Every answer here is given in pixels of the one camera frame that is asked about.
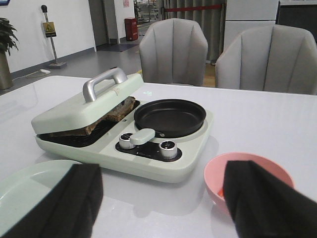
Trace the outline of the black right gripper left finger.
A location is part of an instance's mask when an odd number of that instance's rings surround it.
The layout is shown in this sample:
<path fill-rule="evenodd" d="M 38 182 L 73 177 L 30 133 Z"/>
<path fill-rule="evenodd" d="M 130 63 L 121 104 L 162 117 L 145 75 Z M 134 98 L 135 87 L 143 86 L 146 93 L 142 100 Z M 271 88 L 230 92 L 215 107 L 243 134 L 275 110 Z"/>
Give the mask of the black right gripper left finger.
<path fill-rule="evenodd" d="M 89 238 L 104 195 L 101 168 L 75 164 L 4 238 Z"/>

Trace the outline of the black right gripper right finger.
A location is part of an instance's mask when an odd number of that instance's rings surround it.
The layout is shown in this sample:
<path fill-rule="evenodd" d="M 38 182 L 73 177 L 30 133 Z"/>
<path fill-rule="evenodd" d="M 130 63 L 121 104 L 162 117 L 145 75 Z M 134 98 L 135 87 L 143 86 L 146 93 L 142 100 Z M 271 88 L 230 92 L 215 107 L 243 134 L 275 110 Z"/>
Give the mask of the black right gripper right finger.
<path fill-rule="evenodd" d="M 240 238 L 315 238 L 317 203 L 257 167 L 252 184 L 225 175 L 224 198 Z"/>

